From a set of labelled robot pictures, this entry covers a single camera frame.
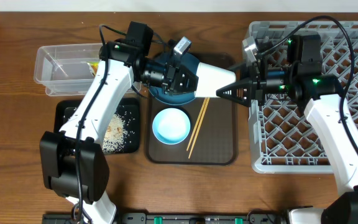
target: plastic bin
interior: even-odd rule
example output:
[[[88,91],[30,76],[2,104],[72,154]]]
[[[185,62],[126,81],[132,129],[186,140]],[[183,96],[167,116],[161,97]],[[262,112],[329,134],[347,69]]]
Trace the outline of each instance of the plastic bin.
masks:
[[[273,44],[284,38],[302,22],[253,22],[246,37],[253,36]],[[355,52],[355,74],[347,93],[349,110],[358,127],[358,21],[341,22],[352,40]],[[311,22],[302,30],[315,30],[321,36],[323,73],[336,75],[344,86],[350,70],[349,48],[342,32],[333,22]],[[287,63],[287,45],[272,53],[272,67]],[[269,95],[284,99],[285,95]],[[270,100],[265,106],[252,102],[249,108],[249,137],[252,168],[258,173],[332,173],[328,158],[311,125],[289,101]]]
[[[99,61],[102,44],[71,44],[40,47],[34,81],[43,84],[48,96],[85,95],[93,82],[88,62]],[[134,83],[137,90],[141,83]]]

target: dish rack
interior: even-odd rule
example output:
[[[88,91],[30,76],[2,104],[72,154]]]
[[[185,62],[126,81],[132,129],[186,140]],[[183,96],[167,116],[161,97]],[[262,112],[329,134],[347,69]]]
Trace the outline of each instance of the dish rack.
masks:
[[[302,22],[252,22],[246,38],[273,44]],[[347,93],[352,119],[358,127],[358,21],[341,22],[352,40],[355,74]],[[311,22],[301,30],[315,30],[321,36],[323,74],[336,75],[345,86],[350,72],[350,52],[340,29],[333,22]],[[269,65],[287,64],[287,43],[268,56]],[[269,95],[265,106],[252,102],[249,108],[249,137],[252,168],[258,173],[332,173],[328,158],[311,125],[285,95]]]

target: wooden table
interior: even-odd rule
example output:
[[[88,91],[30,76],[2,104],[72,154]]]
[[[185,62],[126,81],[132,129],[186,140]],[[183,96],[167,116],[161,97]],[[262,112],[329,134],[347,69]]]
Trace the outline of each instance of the wooden table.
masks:
[[[331,14],[358,20],[358,14]],[[227,52],[241,59],[241,40],[252,21],[306,20],[300,13],[0,13],[0,223],[40,223],[46,212],[71,204],[42,182],[39,140],[53,129],[56,104],[34,83],[37,49],[100,42],[98,25],[126,31],[148,24],[164,39],[183,35],[197,52]],[[118,38],[105,32],[107,39]],[[153,53],[160,49],[153,46]],[[257,174],[250,166],[248,109],[238,107],[239,156],[230,166],[167,166],[144,155],[147,102],[141,102],[142,144],[133,154],[107,156],[107,192],[121,210],[154,213],[247,213],[296,205],[326,207],[337,199],[333,175]]]

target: chopsticks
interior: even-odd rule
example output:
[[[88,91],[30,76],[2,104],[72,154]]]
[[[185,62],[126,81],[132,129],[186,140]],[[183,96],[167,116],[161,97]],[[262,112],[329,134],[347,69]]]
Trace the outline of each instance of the chopsticks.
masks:
[[[189,147],[191,144],[189,159],[191,157],[191,153],[193,152],[194,145],[196,144],[198,132],[200,131],[201,123],[203,122],[204,114],[205,114],[206,108],[208,106],[208,103],[209,103],[209,97],[204,99],[203,105],[201,106],[200,113],[198,114],[198,117],[197,117],[196,125],[194,126],[193,132],[191,133],[189,145],[187,145],[187,149],[186,149],[186,151],[189,151]]]

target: light blue bowl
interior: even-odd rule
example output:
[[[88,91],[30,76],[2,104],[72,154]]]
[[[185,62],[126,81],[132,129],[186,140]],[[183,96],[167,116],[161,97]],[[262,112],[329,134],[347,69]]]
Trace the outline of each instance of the light blue bowl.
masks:
[[[178,144],[190,132],[189,117],[181,110],[168,108],[160,111],[153,120],[154,136],[164,144]]]

